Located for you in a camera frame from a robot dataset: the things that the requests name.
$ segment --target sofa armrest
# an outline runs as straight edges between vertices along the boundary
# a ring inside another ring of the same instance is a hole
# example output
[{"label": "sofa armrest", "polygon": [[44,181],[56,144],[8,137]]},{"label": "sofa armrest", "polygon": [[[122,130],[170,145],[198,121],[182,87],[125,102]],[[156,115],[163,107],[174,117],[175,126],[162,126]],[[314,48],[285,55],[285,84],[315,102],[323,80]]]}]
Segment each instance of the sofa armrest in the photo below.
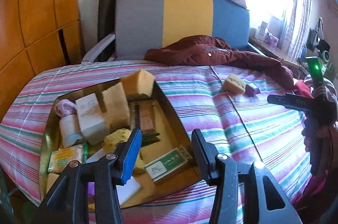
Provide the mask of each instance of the sofa armrest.
[{"label": "sofa armrest", "polygon": [[255,52],[259,55],[266,56],[262,51],[260,51],[258,48],[254,47],[252,44],[249,44],[249,43],[246,47],[244,47],[244,49],[241,49],[241,50]]},{"label": "sofa armrest", "polygon": [[87,54],[83,57],[81,64],[93,63],[100,53],[113,41],[115,41],[115,34],[109,34],[97,43]]}]

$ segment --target sofa backrest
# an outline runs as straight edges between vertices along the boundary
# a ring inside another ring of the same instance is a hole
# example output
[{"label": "sofa backrest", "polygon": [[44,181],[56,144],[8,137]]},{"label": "sofa backrest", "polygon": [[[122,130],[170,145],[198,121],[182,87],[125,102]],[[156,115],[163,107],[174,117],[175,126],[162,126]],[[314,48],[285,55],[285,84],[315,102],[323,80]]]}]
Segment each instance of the sofa backrest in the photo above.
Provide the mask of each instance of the sofa backrest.
[{"label": "sofa backrest", "polygon": [[249,11],[230,0],[117,0],[116,55],[144,55],[193,35],[220,37],[236,49],[249,38]]}]

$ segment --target pink rolled cloth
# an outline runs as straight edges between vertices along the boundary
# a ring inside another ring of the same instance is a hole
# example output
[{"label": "pink rolled cloth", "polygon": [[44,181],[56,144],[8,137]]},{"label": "pink rolled cloth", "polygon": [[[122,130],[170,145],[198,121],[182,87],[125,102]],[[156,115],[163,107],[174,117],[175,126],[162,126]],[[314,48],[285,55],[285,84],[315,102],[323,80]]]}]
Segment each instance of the pink rolled cloth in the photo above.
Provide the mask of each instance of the pink rolled cloth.
[{"label": "pink rolled cloth", "polygon": [[55,107],[55,112],[58,116],[65,117],[68,115],[77,114],[77,109],[76,105],[73,102],[67,99],[63,99],[59,103],[57,103]]}]

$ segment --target white roll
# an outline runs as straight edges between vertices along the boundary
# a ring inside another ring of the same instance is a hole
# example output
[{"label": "white roll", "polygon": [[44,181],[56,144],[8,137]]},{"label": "white roll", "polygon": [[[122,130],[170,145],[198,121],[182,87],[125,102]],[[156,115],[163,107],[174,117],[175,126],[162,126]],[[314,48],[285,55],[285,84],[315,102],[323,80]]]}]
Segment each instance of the white roll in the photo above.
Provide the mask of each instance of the white roll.
[{"label": "white roll", "polygon": [[77,115],[67,115],[60,120],[60,130],[64,147],[70,147],[83,139]]}]

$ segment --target soap box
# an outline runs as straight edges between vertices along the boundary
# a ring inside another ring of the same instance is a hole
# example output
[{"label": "soap box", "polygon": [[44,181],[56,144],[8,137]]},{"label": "soap box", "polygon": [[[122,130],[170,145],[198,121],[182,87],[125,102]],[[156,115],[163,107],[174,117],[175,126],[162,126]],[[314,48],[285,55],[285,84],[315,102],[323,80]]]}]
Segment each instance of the soap box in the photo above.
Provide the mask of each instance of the soap box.
[{"label": "soap box", "polygon": [[160,183],[168,175],[173,175],[192,159],[191,155],[181,145],[156,160],[146,164],[144,167],[154,183]]},{"label": "soap box", "polygon": [[110,131],[104,121],[95,93],[77,99],[75,103],[80,130],[84,138],[91,145],[102,142]]}]

